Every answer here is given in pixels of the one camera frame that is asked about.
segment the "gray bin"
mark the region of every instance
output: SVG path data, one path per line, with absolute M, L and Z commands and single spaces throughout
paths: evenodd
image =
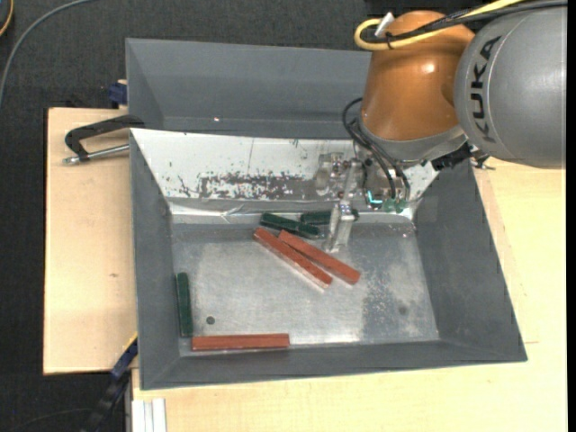
M 127 56 L 130 113 L 150 128 L 319 140 L 347 139 L 340 114 L 362 94 L 369 62 L 363 52 L 156 40 L 128 40 Z M 342 254 L 363 270 L 364 289 L 332 285 L 335 291 L 322 295 L 295 281 L 254 286 L 241 258 L 251 258 L 254 275 L 268 274 L 275 260 L 251 239 L 257 217 L 213 225 L 175 216 L 135 136 L 143 389 L 527 359 L 467 164 L 440 174 L 413 220 L 361 215 Z M 190 276 L 194 334 L 292 324 L 300 342 L 286 350 L 193 353 L 190 340 L 178 336 L 178 272 Z M 291 273 L 279 267 L 270 274 Z M 214 312 L 216 324 L 208 325 Z

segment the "wooden table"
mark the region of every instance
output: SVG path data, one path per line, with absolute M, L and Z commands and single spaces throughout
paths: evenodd
M 44 373 L 109 370 L 136 330 L 128 159 L 64 166 L 67 131 L 125 111 L 51 109 Z M 93 139 L 94 149 L 123 136 Z M 565 171 L 476 170 L 528 362 L 141 391 L 177 431 L 567 430 Z

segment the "black carpet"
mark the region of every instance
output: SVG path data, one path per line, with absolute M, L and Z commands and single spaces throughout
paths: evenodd
M 16 0 L 0 71 L 22 32 L 70 1 Z M 125 77 L 126 37 L 355 50 L 354 28 L 368 14 L 485 1 L 114 0 L 60 13 L 33 32 L 0 109 L 0 431 L 78 430 L 107 382 L 105 373 L 41 375 L 47 107 L 112 107 L 106 92 Z M 122 424 L 121 409 L 107 429 Z

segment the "yellow cable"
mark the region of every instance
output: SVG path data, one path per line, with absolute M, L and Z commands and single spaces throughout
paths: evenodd
M 506 6 L 515 5 L 517 3 L 525 2 L 525 1 L 526 0 L 497 0 L 495 2 L 492 2 L 491 4 L 486 4 L 484 6 L 481 6 L 480 8 L 476 8 L 475 10 L 472 10 L 467 14 L 463 14 L 461 17 L 487 13 L 489 11 L 495 11 L 495 10 L 499 10 L 501 8 L 505 8 Z M 448 29 L 448 28 L 438 29 L 437 31 L 431 31 L 431 32 L 427 32 L 427 33 L 422 33 L 420 35 L 415 35 L 414 37 L 410 37 L 409 39 L 391 41 L 390 46 L 388 43 L 371 43 L 369 41 L 364 41 L 364 39 L 362 38 L 362 32 L 370 26 L 378 25 L 381 21 L 382 21 L 382 19 L 369 19 L 367 21 L 362 22 L 360 25 L 358 25 L 358 27 L 356 28 L 355 33 L 354 33 L 355 44 L 358 47 L 362 48 L 363 50 L 370 50 L 370 51 L 389 50 L 391 47 L 392 48 L 401 48 L 401 47 L 410 45 L 412 43 L 415 43 L 417 41 L 429 39 L 430 37 L 434 37 L 438 33 Z
M 6 24 L 0 27 L 0 36 L 8 29 L 12 16 L 14 14 L 14 0 L 10 0 L 10 10 L 8 11 L 8 18 L 6 19 Z

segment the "scratched metal surface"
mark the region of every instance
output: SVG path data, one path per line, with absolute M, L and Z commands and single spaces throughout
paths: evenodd
M 255 226 L 173 226 L 175 270 L 190 277 L 193 333 L 287 332 L 293 347 L 438 339 L 412 224 L 356 224 L 336 254 L 362 275 L 322 290 L 252 238 Z M 182 356 L 194 355 L 188 340 Z
M 338 181 L 318 195 L 319 156 L 351 158 L 350 141 L 132 133 L 170 210 L 174 271 L 190 277 L 196 336 L 287 332 L 293 347 L 438 339 L 412 209 L 360 216 L 336 253 L 360 270 L 354 286 L 335 279 L 322 290 L 252 239 L 258 211 L 330 208 Z M 425 186 L 434 175 L 420 171 Z M 179 348 L 197 355 L 185 338 Z

